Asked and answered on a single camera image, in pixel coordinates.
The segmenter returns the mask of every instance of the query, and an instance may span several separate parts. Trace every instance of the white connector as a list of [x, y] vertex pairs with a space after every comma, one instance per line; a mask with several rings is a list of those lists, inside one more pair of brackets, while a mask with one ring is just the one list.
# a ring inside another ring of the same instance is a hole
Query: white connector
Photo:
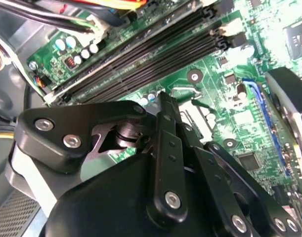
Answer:
[[209, 6], [212, 3], [215, 3], [217, 0], [200, 0], [200, 2], [202, 3], [202, 6]]
[[77, 40], [81, 43], [83, 47], [87, 47], [92, 41], [94, 41], [95, 43], [101, 42], [106, 37], [107, 31], [110, 26], [93, 15], [87, 17], [86, 20], [94, 22], [97, 31], [95, 31], [94, 33], [87, 33], [87, 34], [79, 33], [76, 31], [65, 30], [65, 29], [60, 29], [60, 31], [68, 33], [74, 36], [75, 38], [77, 38]]
[[235, 36], [244, 31], [244, 26], [240, 18], [236, 18], [228, 23], [224, 23], [219, 28], [219, 33], [223, 36]]

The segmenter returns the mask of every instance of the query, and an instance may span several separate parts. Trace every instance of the chip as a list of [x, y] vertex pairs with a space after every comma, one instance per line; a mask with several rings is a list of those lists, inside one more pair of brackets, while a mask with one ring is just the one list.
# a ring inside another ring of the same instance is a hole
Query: chip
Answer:
[[285, 28], [287, 46], [292, 59], [302, 57], [302, 20]]
[[226, 64], [228, 62], [228, 60], [226, 58], [220, 58], [220, 64]]
[[258, 159], [255, 153], [247, 153], [243, 155], [238, 155], [238, 159], [243, 166], [243, 168], [247, 171], [252, 171], [260, 168]]
[[225, 76], [225, 83], [226, 83], [227, 85], [232, 84], [232, 83], [234, 83], [234, 82], [236, 82], [236, 77], [235, 77], [234, 74]]
[[250, 1], [251, 1], [252, 8], [256, 8], [261, 5], [260, 0], [250, 0]]

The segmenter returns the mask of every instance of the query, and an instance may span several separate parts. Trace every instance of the silver screw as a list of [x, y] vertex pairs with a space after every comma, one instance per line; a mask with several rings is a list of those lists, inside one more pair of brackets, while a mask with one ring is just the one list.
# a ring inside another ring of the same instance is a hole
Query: silver screw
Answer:
[[220, 147], [217, 144], [213, 144], [214, 149], [220, 150]]
[[198, 78], [199, 78], [199, 76], [195, 73], [193, 75], [191, 75], [191, 79], [193, 79], [193, 80], [198, 80]]
[[68, 148], [78, 148], [81, 146], [82, 141], [79, 136], [76, 135], [66, 135], [63, 138], [63, 143]]
[[38, 64], [35, 61], [31, 61], [28, 66], [32, 71], [35, 71], [39, 68]]
[[241, 219], [241, 217], [239, 217], [237, 215], [233, 215], [232, 216], [232, 223], [238, 229], [239, 232], [245, 233], [247, 231], [246, 224]]
[[186, 124], [185, 127], [186, 127], [186, 129], [187, 129], [188, 131], [192, 131], [192, 127], [189, 126], [188, 124]]
[[278, 227], [278, 229], [280, 229], [282, 232], [286, 232], [286, 227], [285, 227], [284, 223], [282, 223], [281, 220], [275, 218], [274, 221], [275, 221], [275, 224]]
[[50, 131], [54, 128], [54, 124], [50, 120], [44, 118], [37, 120], [34, 125], [40, 131]]
[[298, 228], [292, 220], [287, 219], [287, 223], [294, 232], [298, 232]]
[[173, 209], [179, 209], [181, 206], [181, 202], [178, 195], [171, 191], [165, 194], [165, 201]]
[[133, 107], [133, 109], [134, 109], [135, 111], [137, 111], [139, 114], [143, 113], [143, 111], [144, 111], [144, 109], [143, 109], [142, 107], [138, 106], [138, 105], [135, 105], [135, 106]]
[[168, 121], [171, 121], [171, 117], [168, 116], [168, 115], [164, 115], [164, 118], [165, 118], [166, 120], [168, 120]]

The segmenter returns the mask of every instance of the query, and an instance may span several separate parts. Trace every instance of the motherboard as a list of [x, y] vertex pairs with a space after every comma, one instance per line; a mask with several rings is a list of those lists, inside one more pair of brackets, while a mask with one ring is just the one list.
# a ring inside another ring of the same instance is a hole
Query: motherboard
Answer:
[[156, 114], [170, 93], [201, 142], [224, 146], [302, 226], [302, 161], [266, 83], [282, 67], [302, 79], [302, 0], [157, 0], [124, 18], [95, 22], [99, 39], [59, 31], [29, 57], [49, 104], [133, 100]]

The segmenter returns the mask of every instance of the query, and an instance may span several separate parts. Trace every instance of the blue pcie slot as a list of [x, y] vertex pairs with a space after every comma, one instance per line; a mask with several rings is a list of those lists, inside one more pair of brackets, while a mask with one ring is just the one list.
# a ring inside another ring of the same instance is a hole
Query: blue pcie slot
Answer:
[[257, 100], [258, 104], [260, 105], [261, 110], [264, 114], [266, 124], [268, 126], [269, 131], [270, 131], [270, 135], [273, 139], [274, 146], [275, 146], [276, 151], [278, 153], [279, 159], [280, 159], [281, 163], [283, 164], [285, 174], [287, 176], [290, 176], [290, 171], [286, 168], [286, 162], [285, 162], [285, 159], [284, 159], [283, 154], [282, 154], [282, 150], [281, 150], [281, 146], [280, 146], [279, 141], [278, 141], [278, 137], [272, 132], [272, 128], [274, 127], [274, 124], [273, 124], [273, 122], [272, 122], [272, 120], [269, 116], [269, 113], [267, 112], [266, 103], [265, 103], [265, 101], [264, 101], [264, 99], [261, 95], [259, 86], [256, 84], [256, 82], [253, 79], [243, 78], [242, 81], [245, 85], [248, 85], [251, 88], [252, 92], [255, 94], [256, 100]]

